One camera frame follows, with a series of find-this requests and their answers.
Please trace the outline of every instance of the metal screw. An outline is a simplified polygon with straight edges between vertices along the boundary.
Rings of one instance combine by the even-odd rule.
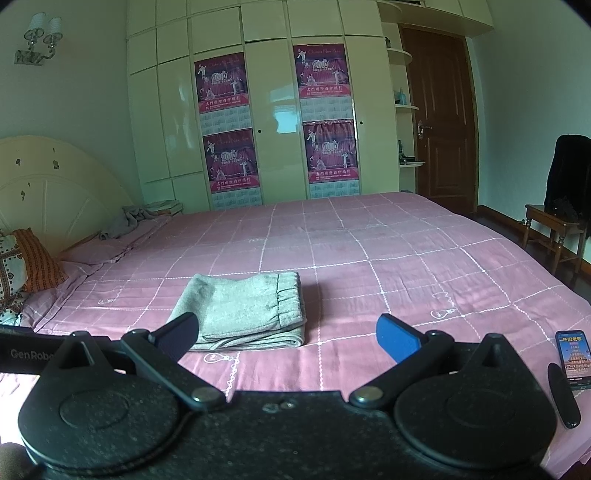
[[[222,393],[213,387],[199,387],[191,392],[193,400],[199,403],[210,403],[219,398]]]
[[[296,402],[287,400],[285,402],[282,402],[279,406],[283,408],[283,410],[291,410],[292,408],[296,407]]]
[[[384,392],[378,387],[372,387],[371,385],[368,387],[361,387],[358,388],[353,392],[353,397],[359,403],[369,403],[372,401],[379,400],[384,396]]]
[[[276,403],[265,403],[262,406],[262,410],[265,413],[277,413],[279,411],[279,405]]]

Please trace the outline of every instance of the headboard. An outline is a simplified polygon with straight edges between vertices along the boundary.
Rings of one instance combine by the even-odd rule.
[[[51,254],[106,227],[131,199],[98,161],[66,142],[0,140],[0,229],[31,227]]]

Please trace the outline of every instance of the phone screen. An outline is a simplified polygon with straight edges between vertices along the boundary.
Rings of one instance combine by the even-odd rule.
[[[566,377],[579,380],[591,377],[591,353],[583,332],[561,332],[557,335]]]

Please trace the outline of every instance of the gray towel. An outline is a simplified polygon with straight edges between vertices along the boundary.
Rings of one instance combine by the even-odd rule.
[[[306,315],[295,272],[245,280],[195,275],[167,323],[186,312],[199,319],[192,351],[262,350],[304,343]]]
[[[129,232],[134,231],[138,227],[138,223],[142,220],[150,220],[156,218],[158,215],[149,212],[145,208],[130,205],[121,207],[119,215],[113,220],[111,225],[99,234],[101,240],[108,238],[119,238]]]

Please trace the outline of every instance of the wooden chair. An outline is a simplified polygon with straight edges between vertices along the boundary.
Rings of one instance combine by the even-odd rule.
[[[525,208],[525,216],[527,221],[525,223],[525,233],[523,234],[521,248],[525,250],[525,247],[527,247],[529,242],[538,242],[547,248],[548,253],[551,251],[555,252],[554,261],[552,262],[552,269],[550,270],[552,275],[556,275],[556,268],[558,267],[559,263],[568,262],[571,260],[576,261],[574,273],[578,274],[581,270],[581,264],[583,263],[583,253],[585,250],[585,241],[587,238],[587,223],[573,223],[562,220],[551,213],[545,212],[544,205],[525,205]],[[545,239],[529,239],[532,220],[535,220],[536,222],[539,222],[550,229],[549,242]],[[579,234],[579,247],[577,249],[577,254],[561,258],[564,247],[564,238],[567,235],[571,235],[573,233]],[[558,242],[555,241],[556,234],[558,234]]]

